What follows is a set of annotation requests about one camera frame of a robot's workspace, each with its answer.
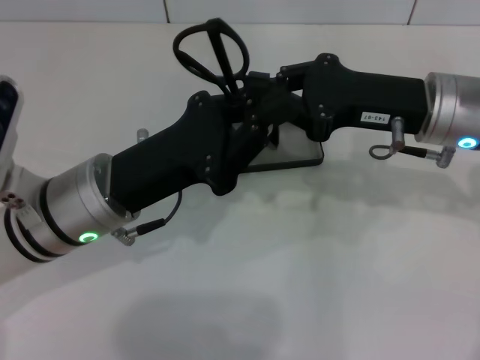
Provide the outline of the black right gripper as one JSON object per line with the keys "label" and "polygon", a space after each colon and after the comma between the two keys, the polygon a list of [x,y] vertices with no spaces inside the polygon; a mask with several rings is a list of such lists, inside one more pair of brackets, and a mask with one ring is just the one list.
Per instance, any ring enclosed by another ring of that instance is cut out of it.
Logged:
{"label": "black right gripper", "polygon": [[[276,85],[303,89],[302,97]],[[395,117],[404,120],[407,134],[417,134],[427,114],[422,79],[350,70],[336,55],[323,53],[315,61],[282,66],[274,76],[251,71],[249,88],[228,109],[228,120],[260,126],[259,148],[276,150],[278,125],[285,122],[325,142],[339,128],[390,131]]]}

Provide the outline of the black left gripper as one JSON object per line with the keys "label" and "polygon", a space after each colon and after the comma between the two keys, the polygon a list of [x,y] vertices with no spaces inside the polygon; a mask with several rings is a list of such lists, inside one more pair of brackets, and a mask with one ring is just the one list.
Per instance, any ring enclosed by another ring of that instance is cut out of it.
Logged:
{"label": "black left gripper", "polygon": [[222,96],[197,92],[175,124],[115,155],[111,198],[135,213],[195,184],[217,196],[231,192],[262,150],[263,129],[233,128],[223,105]]}

